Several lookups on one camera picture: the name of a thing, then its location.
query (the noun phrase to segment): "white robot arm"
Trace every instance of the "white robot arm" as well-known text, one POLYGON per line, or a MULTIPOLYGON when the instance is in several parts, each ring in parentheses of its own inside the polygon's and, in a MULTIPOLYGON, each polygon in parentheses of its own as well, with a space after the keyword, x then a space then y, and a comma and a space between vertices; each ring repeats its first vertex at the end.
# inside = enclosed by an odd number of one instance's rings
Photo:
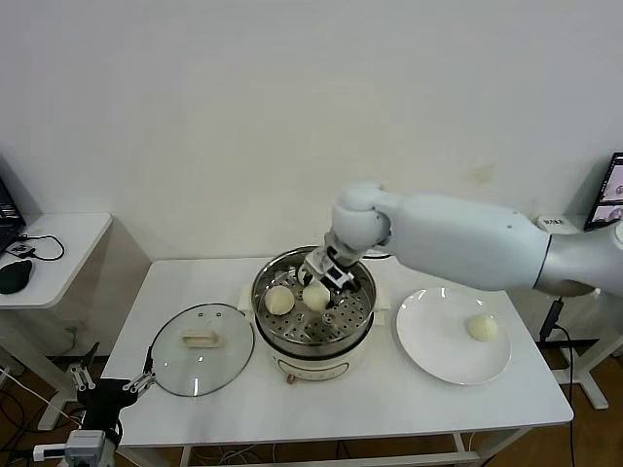
POLYGON ((379 184, 343 189, 325 245, 307 269, 334 289, 370 248, 403 266, 481 290, 536 288, 577 296, 623 294, 623 223, 572 235, 546 233, 517 211, 436 195, 402 197, 379 184))

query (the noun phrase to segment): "table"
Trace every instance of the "table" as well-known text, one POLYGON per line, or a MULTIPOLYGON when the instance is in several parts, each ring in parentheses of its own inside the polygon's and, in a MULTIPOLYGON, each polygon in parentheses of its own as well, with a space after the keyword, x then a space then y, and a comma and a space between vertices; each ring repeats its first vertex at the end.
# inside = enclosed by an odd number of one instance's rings
MULTIPOLYGON (((557 219, 564 222, 565 234, 580 234, 583 232, 585 215, 555 215, 539 217, 539 227, 550 234, 559 234, 558 224, 544 222, 544 219, 557 219)), ((595 410, 603 411, 608 408, 608 402, 604 393, 593 379, 591 372, 595 367, 609 357, 623 345, 623 318, 620 309, 623 306, 623 299, 608 297, 597 290, 594 292, 597 297, 597 304, 601 313, 607 317, 609 327, 604 328, 599 340, 581 356, 573 349, 561 348, 563 356, 570 364, 571 355, 573 359, 573 381, 571 381, 570 365, 561 370, 554 370, 554 377, 559 384, 579 384, 584 394, 595 410)))
MULTIPOLYGON (((141 370, 147 347, 168 319, 201 303, 238 303, 269 259, 158 261, 128 315, 104 370, 105 377, 130 377, 141 370)), ((188 446, 287 443, 452 433, 457 451, 443 454, 357 459, 349 465, 481 465, 484 459, 534 426, 565 423, 573 412, 505 293, 474 291, 404 269, 394 259, 368 261, 391 301, 385 326, 369 335, 366 355, 342 377, 321 383, 285 383, 256 331, 247 367, 224 388, 199 398, 168 394, 154 385, 122 411, 120 453, 141 466, 166 465, 154 449, 188 446), (443 382, 419 369, 397 344, 395 310, 413 291, 457 287, 481 296, 506 325, 513 357, 498 379, 481 386, 443 382), (505 430, 467 452, 461 432, 505 430)))
MULTIPOLYGON (((56 305, 78 274, 92 250, 111 223, 108 213, 42 214, 26 217, 24 234, 56 236, 65 247, 65 255, 54 262, 32 260, 34 264, 30 282, 21 291, 0 296, 0 346, 9 354, 56 389, 52 403, 62 407, 75 400, 71 378, 55 366, 25 336, 17 326, 16 313, 20 309, 50 308, 56 305)), ((58 254, 52 240, 33 240, 36 253, 44 257, 58 254)), ((18 259, 9 254, 0 256, 0 268, 18 259)), ((44 412, 40 430, 52 430, 58 419, 54 410, 44 412)))

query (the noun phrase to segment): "white plate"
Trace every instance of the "white plate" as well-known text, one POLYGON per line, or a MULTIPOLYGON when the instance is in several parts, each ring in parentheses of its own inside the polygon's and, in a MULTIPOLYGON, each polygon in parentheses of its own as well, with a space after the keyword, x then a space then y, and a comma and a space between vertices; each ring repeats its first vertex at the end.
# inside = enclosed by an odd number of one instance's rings
POLYGON ((408 297, 396 316, 402 346, 423 370, 454 384, 481 384, 497 377, 510 361, 508 333, 487 304, 457 289, 435 287, 408 297), (466 321, 490 314, 499 325, 495 342, 467 332, 466 321))

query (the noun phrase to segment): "steamed bun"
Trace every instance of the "steamed bun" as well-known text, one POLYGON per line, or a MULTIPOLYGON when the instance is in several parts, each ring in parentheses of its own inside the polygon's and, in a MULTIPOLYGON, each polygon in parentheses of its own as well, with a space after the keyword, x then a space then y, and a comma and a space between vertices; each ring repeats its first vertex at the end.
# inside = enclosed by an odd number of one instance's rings
POLYGON ((266 292, 264 305, 270 314, 285 314, 294 306, 294 295, 287 287, 277 285, 266 292))
POLYGON ((313 311, 324 311, 331 300, 331 294, 320 282, 312 282, 303 289, 303 303, 313 311))
POLYGON ((489 314, 477 314, 467 320, 467 332, 477 341, 497 341, 497 321, 489 314))

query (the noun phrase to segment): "computer mouse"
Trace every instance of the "computer mouse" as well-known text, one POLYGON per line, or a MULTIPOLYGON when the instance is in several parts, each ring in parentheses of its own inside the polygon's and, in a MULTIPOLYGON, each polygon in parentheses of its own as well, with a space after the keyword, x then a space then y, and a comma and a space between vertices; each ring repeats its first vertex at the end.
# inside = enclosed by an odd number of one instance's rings
POLYGON ((0 294, 19 292, 30 280, 32 261, 17 261, 0 269, 0 294))

